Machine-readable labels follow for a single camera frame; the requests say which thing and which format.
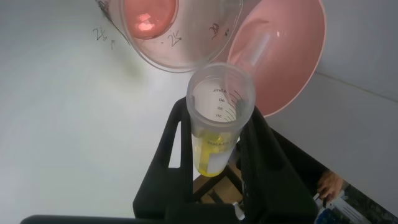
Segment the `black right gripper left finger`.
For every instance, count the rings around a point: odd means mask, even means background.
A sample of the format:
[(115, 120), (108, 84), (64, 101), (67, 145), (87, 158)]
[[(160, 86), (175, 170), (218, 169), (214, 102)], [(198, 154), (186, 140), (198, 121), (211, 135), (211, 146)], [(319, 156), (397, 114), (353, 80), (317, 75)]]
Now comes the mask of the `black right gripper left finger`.
[[(169, 162), (177, 127), (181, 127), (180, 167)], [(186, 99), (170, 112), (159, 145), (133, 201), (136, 218), (164, 218), (170, 208), (193, 202), (193, 151)]]

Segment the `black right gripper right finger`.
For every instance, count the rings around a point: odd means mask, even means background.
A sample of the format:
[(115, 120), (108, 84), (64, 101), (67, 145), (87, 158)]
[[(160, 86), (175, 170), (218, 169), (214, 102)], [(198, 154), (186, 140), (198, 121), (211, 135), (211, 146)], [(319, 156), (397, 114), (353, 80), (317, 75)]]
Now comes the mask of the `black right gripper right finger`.
[(255, 108), (240, 135), (246, 223), (314, 223), (318, 208)]

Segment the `bare hand of bystander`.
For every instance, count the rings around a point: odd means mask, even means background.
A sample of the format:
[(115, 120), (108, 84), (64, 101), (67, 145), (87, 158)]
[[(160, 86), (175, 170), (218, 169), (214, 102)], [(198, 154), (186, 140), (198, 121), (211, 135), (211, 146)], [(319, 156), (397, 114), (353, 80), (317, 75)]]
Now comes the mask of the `bare hand of bystander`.
[(318, 181), (317, 192), (321, 199), (327, 198), (328, 201), (336, 198), (342, 190), (344, 180), (334, 172), (327, 170), (325, 171), (320, 180)]

